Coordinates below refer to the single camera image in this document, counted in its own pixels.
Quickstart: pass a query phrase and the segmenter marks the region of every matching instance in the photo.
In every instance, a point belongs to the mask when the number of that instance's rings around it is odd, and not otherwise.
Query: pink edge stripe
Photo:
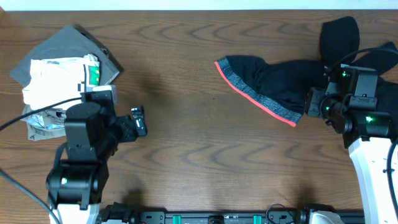
[[[229,80],[225,77],[223,71],[221,70],[220,66],[218,65],[218,62],[214,62],[214,64],[216,65],[218,72],[220,73],[220,75],[224,78],[224,80],[228,83],[228,85],[234,89],[235,91],[237,91],[239,94],[241,94],[242,96],[246,97],[248,100],[250,100],[252,103],[254,103],[256,106],[260,107],[261,109],[263,109],[265,112],[269,113],[271,116],[273,116],[274,118],[281,120],[285,123],[288,123],[291,125],[291,127],[296,127],[296,124],[293,121],[289,121],[277,114],[275,114],[274,112],[272,112],[270,109],[266,108],[265,106],[261,105],[260,103],[258,103],[256,100],[254,100],[253,98],[251,98],[249,95],[245,94],[244,92],[242,92],[241,90],[237,89],[234,85],[232,85]]]

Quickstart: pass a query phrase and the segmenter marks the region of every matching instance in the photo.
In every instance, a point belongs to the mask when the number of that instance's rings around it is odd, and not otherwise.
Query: white wall
[[[0,0],[0,6],[5,11],[398,9],[398,0]]]

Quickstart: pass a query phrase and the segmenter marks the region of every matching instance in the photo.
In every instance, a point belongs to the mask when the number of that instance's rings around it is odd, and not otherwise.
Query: tabletop
[[[148,136],[108,161],[103,207],[266,210],[324,203],[362,209],[342,137],[321,119],[293,128],[236,93],[214,61],[256,55],[268,63],[319,58],[322,23],[353,16],[360,49],[398,43],[397,11],[6,12],[0,23],[0,123],[19,116],[22,86],[9,72],[67,24],[107,46],[124,71],[118,115],[144,105]],[[398,68],[384,75],[398,82]],[[0,166],[46,200],[45,178],[65,138],[28,141],[25,122],[0,133]],[[45,211],[0,178],[0,223],[48,223]]]

